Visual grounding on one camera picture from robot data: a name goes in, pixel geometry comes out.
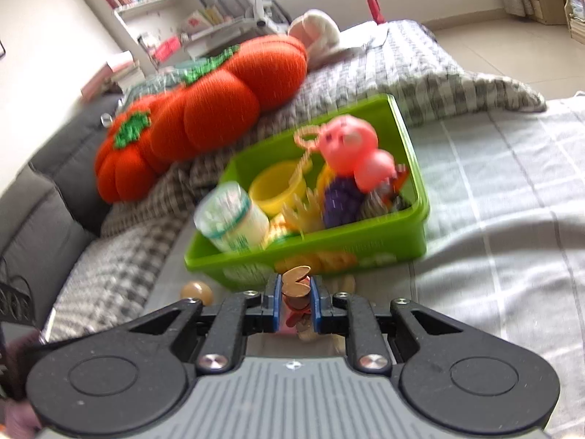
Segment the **small brown figurine toy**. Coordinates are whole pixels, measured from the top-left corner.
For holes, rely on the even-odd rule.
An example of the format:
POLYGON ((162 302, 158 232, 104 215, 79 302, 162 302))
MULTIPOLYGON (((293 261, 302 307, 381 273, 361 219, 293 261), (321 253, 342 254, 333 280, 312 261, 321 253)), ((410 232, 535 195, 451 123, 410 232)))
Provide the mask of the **small brown figurine toy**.
POLYGON ((302 264, 282 274, 284 331, 295 334, 302 342, 317 339, 312 325, 312 268, 302 264))

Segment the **cream toy coral piece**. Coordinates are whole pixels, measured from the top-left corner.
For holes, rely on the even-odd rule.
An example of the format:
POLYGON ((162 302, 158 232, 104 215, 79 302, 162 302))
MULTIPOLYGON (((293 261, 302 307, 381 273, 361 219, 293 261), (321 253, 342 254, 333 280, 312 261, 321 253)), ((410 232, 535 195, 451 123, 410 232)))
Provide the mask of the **cream toy coral piece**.
POLYGON ((324 229, 321 204, 310 188, 306 191, 305 201, 294 194, 290 203, 284 203, 282 213, 287 223, 302 235, 324 229))

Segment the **purple toy grapes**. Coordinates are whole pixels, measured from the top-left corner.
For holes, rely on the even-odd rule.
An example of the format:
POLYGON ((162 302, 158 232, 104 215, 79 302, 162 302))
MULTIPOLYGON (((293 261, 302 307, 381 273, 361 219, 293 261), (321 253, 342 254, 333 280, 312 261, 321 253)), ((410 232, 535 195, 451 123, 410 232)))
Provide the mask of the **purple toy grapes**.
POLYGON ((323 224, 326 229, 354 223, 366 195, 351 176, 337 176, 324 192, 323 224))

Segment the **leopard hair clip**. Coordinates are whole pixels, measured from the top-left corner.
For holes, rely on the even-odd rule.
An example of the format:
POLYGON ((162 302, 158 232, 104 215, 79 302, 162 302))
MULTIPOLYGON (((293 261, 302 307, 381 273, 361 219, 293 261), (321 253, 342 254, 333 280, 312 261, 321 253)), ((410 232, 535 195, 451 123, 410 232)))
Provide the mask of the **leopard hair clip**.
POLYGON ((359 220, 366 220, 400 212, 411 207, 411 203, 401 195, 401 189, 410 176, 406 165, 397 166, 397 175, 384 180, 365 198, 358 213, 359 220))

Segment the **yellow toy pot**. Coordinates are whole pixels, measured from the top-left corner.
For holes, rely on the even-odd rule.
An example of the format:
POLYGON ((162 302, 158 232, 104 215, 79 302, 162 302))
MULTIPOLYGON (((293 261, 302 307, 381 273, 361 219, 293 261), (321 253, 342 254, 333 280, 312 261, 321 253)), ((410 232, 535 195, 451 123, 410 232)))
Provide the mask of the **yellow toy pot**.
POLYGON ((293 206, 294 197, 305 196, 306 182, 298 161, 277 162, 260 172, 252 181, 248 195, 269 217, 282 211, 285 204, 293 206))

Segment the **pink rubber pig toy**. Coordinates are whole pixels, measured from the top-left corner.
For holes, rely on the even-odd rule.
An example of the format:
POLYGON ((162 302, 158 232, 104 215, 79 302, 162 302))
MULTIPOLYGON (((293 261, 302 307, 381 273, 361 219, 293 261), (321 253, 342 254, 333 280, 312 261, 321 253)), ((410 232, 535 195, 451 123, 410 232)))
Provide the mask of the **pink rubber pig toy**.
POLYGON ((399 176, 394 157, 379 148, 373 126, 351 115, 301 127, 294 133, 294 142, 305 151, 301 165, 318 152, 336 176, 352 177, 363 193, 385 181, 392 183, 399 176))

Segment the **cotton swab jar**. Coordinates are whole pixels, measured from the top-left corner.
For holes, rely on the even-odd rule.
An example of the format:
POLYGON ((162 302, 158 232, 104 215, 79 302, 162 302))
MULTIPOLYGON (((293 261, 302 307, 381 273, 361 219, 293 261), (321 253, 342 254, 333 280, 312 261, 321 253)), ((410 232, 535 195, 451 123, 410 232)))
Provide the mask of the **cotton swab jar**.
POLYGON ((220 252, 238 252, 262 244, 270 228, 264 211, 235 181, 221 183, 199 202, 195 227, 220 252))

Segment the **green plastic cookie box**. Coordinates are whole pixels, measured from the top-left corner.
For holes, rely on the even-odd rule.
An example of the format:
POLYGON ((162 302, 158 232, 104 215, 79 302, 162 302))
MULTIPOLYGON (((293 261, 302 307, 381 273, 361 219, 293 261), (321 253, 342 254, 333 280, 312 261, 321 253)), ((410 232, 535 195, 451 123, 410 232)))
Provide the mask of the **green plastic cookie box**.
POLYGON ((195 209, 184 261, 233 290, 298 266, 375 269, 425 253, 427 215, 397 102, 377 96, 234 155, 195 209))

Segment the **small orange pumpkin pillow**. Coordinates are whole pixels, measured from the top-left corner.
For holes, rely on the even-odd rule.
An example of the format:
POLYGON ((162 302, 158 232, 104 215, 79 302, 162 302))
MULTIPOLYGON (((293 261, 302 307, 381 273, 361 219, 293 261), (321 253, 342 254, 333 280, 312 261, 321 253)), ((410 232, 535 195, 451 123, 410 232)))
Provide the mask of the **small orange pumpkin pillow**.
POLYGON ((153 112, 147 96, 116 116, 94 161, 97 191, 107 203, 143 199, 170 167, 151 146, 153 112))

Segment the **large orange pumpkin pillow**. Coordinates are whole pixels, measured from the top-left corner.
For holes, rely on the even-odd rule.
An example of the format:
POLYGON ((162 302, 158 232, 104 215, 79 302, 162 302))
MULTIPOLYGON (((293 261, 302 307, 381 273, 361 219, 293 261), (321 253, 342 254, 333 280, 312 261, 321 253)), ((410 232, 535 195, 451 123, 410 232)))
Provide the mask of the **large orange pumpkin pillow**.
POLYGON ((242 43, 234 56, 151 110, 151 147, 166 162, 192 160, 234 144, 261 115, 293 98, 307 74, 305 46, 290 36, 242 43))

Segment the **grey sofa backrest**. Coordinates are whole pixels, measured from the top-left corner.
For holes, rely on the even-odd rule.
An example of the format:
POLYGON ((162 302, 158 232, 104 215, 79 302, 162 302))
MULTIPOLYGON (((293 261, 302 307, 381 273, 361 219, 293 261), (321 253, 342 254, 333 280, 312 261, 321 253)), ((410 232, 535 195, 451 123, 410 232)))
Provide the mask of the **grey sofa backrest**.
POLYGON ((96 188, 94 159, 121 97, 89 103, 45 142, 1 195, 1 281, 24 292, 43 326, 111 205, 96 188))

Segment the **stack of books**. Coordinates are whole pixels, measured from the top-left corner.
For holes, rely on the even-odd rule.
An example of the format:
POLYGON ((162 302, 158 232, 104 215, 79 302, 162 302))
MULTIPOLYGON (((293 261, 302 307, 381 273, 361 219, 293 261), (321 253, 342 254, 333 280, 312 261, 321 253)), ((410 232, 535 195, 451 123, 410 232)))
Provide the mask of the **stack of books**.
POLYGON ((144 74, 139 63, 132 61, 128 64, 105 64, 91 77, 90 81, 81 88, 81 99, 89 101, 96 96, 113 90, 125 93, 134 85, 144 81, 144 74))

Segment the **white plush toy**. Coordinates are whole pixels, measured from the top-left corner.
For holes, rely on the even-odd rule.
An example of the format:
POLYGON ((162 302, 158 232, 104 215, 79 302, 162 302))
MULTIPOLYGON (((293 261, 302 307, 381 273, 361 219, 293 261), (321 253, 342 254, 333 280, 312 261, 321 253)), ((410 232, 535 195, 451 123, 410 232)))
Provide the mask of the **white plush toy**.
POLYGON ((310 9, 295 18, 288 26, 287 34, 305 46, 311 70, 339 49, 341 32, 336 22, 318 9, 310 9))

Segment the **red phone stand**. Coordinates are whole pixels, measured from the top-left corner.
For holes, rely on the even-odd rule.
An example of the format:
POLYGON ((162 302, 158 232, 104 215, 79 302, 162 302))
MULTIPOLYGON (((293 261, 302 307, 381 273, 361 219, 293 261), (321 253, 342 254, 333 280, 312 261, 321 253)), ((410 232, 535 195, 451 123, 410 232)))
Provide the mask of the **red phone stand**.
POLYGON ((386 19, 382 13, 382 9, 378 0, 366 0, 373 21, 377 25, 382 25, 386 19))

